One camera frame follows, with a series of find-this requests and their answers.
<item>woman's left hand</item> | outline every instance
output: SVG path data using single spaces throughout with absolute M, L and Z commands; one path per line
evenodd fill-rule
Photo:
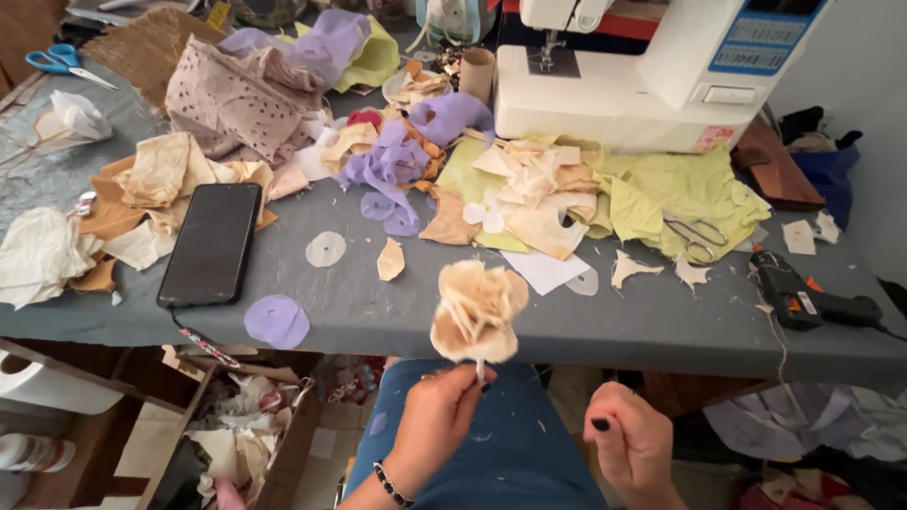
M 480 382 L 474 364 L 459 365 L 410 388 L 394 449 L 384 462 L 402 494 L 413 497 L 454 454 L 469 432 L 482 387 L 497 377 L 486 367 Z

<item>gray table cover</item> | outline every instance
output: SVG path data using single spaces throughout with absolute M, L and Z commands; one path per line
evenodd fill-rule
M 412 39 L 410 34 L 402 41 Z M 50 107 L 54 89 L 88 97 L 107 115 L 115 135 L 110 140 L 60 152 L 38 151 L 12 169 L 3 169 L 0 235 L 22 212 L 36 206 L 71 208 L 89 189 L 89 177 L 102 165 L 135 152 L 135 143 L 167 132 L 167 123 L 150 116 L 129 84 L 108 69 L 86 68 L 122 90 L 107 91 L 71 76 L 55 76 L 3 129 L 33 140 L 35 116 Z M 383 107 L 380 91 L 367 97 L 331 93 L 335 115 L 355 108 Z M 0 137 L 0 159 L 16 145 Z M 438 301 L 437 276 L 444 264 L 479 258 L 488 266 L 507 265 L 494 250 L 453 247 L 415 236 L 398 239 L 406 258 L 404 272 L 380 281 L 375 260 L 386 235 L 378 221 L 359 212 L 365 189 L 344 194 L 331 180 L 312 191 L 271 202 L 279 220 L 254 241 L 242 300 L 234 306 L 180 312 L 180 320 L 225 344 L 257 345 L 243 328 L 246 308 L 269 294 L 283 294 L 302 304 L 312 329 L 301 348 L 326 353 L 396 354 L 436 357 L 428 329 Z M 423 226 L 434 214 L 423 195 L 411 193 Z M 813 276 L 827 292 L 869 296 L 884 310 L 884 325 L 907 335 L 907 320 L 894 307 L 846 237 L 836 245 L 817 241 L 814 257 L 788 255 L 781 225 L 807 217 L 777 213 L 763 226 L 764 242 L 785 255 L 804 277 Z M 315 268 L 305 257 L 318 233 L 333 230 L 346 238 L 346 254 L 334 266 Z M 759 309 L 759 292 L 747 278 L 748 255 L 731 252 L 713 265 L 709 283 L 694 295 L 674 275 L 664 257 L 635 241 L 621 249 L 648 265 L 665 265 L 660 275 L 640 274 L 624 282 L 620 294 L 609 285 L 615 237 L 582 242 L 576 254 L 600 275 L 593 297 L 561 286 L 540 297 L 531 292 L 528 308 L 514 321 L 520 339 L 517 360 L 601 365 L 614 368 L 730 377 L 774 378 L 782 358 L 769 318 Z M 139 272 L 117 264 L 114 279 L 125 301 L 111 305 L 103 292 L 84 295 L 67 290 L 61 297 L 19 311 L 0 304 L 0 335 L 100 343 L 114 346 L 180 344 L 186 339 L 169 314 L 155 304 L 167 258 Z M 889 394 L 907 387 L 907 343 L 871 329 L 827 325 L 809 332 L 787 330 L 785 379 L 828 381 L 868 387 Z

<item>sewing machine control panel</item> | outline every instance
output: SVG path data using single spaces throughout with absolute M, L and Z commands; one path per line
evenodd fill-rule
M 708 70 L 773 76 L 829 0 L 749 0 L 737 13 Z

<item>blue jeans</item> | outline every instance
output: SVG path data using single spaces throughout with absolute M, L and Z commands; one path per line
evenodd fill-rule
M 372 463 L 390 453 L 409 388 L 450 364 L 404 359 L 387 369 L 344 496 L 373 473 Z M 479 401 L 469 434 L 423 487 L 413 509 L 607 510 L 535 369 L 518 363 L 493 368 L 498 378 Z M 372 423 L 382 413 L 387 426 L 372 436 Z

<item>beaded bracelet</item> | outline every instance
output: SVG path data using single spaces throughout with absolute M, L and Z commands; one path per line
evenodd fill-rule
M 409 508 L 410 506 L 414 505 L 414 500 L 409 499 L 408 497 L 397 492 L 396 487 L 394 487 L 394 483 L 391 482 L 390 478 L 387 477 L 385 467 L 381 466 L 381 462 L 383 460 L 384 459 L 372 464 L 372 466 L 375 467 L 375 474 L 378 475 L 378 481 L 381 482 L 381 485 L 384 486 L 385 491 L 387 491 L 387 493 L 394 498 L 395 503 L 402 506 L 403 508 Z

